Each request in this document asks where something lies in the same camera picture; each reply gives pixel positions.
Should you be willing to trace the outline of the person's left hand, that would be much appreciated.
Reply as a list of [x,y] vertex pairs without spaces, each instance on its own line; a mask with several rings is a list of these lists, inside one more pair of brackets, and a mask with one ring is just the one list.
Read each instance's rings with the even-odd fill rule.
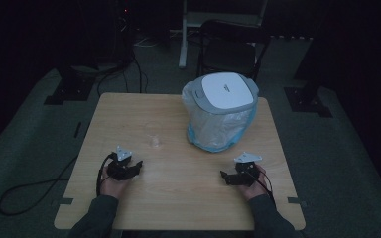
[[104,167],[101,175],[100,194],[112,196],[118,200],[125,194],[131,180],[116,180],[107,173],[107,167]]

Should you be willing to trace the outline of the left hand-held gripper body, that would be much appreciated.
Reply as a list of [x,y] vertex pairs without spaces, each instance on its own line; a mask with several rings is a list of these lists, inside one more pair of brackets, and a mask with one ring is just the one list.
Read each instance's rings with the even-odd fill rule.
[[132,159],[132,152],[118,146],[112,162],[108,165],[107,173],[116,180],[127,180],[131,177],[131,173],[136,170],[129,167]]

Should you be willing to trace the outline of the dark equipment with red light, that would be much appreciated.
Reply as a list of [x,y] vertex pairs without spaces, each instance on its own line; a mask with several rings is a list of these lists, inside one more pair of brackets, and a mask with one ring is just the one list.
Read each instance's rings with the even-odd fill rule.
[[133,33],[130,0],[113,0],[115,55],[119,65],[133,61]]

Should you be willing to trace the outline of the grey tape strip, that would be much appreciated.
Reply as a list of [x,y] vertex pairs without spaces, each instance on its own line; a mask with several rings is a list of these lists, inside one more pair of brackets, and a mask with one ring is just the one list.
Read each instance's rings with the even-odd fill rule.
[[307,203],[300,200],[298,197],[287,197],[287,200],[291,204],[298,204],[300,207],[307,207]]
[[73,202],[73,198],[62,197],[62,198],[59,198],[59,199],[54,199],[51,202],[51,206],[52,207],[57,207],[57,206],[60,206],[60,205],[71,205],[72,202]]

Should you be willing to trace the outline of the black folding chair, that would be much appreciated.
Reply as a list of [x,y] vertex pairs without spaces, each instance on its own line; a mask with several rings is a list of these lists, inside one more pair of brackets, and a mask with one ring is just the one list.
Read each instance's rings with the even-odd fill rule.
[[196,75],[236,72],[256,80],[270,42],[270,35],[259,25],[205,21],[199,28]]

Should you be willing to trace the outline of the white bin with plastic bag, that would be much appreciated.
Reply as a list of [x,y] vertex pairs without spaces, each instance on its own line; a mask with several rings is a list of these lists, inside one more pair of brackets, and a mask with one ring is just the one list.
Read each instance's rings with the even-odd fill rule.
[[191,95],[193,81],[182,91],[182,102],[190,118],[188,140],[195,146],[212,153],[225,151],[236,144],[252,123],[258,102],[246,111],[231,114],[213,114],[199,108]]

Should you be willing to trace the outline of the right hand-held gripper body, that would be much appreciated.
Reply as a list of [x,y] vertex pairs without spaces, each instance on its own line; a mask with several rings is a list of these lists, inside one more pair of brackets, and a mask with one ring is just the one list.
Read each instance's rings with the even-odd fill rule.
[[261,156],[243,152],[240,156],[234,159],[235,170],[235,185],[252,185],[255,179],[259,176],[260,171],[256,167],[256,163],[262,160]]

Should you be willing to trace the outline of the person's right hand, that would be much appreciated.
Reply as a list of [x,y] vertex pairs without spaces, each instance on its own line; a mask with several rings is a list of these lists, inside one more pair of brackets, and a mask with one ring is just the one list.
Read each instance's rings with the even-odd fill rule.
[[247,201],[254,197],[264,195],[267,193],[267,185],[265,182],[266,171],[260,165],[257,165],[257,169],[260,171],[260,175],[251,186],[240,185],[237,188]]

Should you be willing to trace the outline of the black stand base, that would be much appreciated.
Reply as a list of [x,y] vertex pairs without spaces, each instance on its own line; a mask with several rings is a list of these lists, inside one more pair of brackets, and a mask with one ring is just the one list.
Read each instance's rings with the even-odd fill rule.
[[62,105],[65,101],[86,101],[89,97],[94,76],[82,75],[71,66],[57,67],[61,80],[53,92],[44,102],[45,105]]
[[303,88],[285,87],[286,97],[293,112],[317,113],[319,117],[331,118],[332,114],[316,93],[306,92]]

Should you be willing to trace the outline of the grey bin with white lid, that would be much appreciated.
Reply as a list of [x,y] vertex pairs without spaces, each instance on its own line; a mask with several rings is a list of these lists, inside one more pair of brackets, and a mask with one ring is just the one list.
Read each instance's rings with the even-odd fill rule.
[[199,108],[223,115],[251,109],[258,102],[259,89],[239,73],[218,72],[197,78],[190,92]]

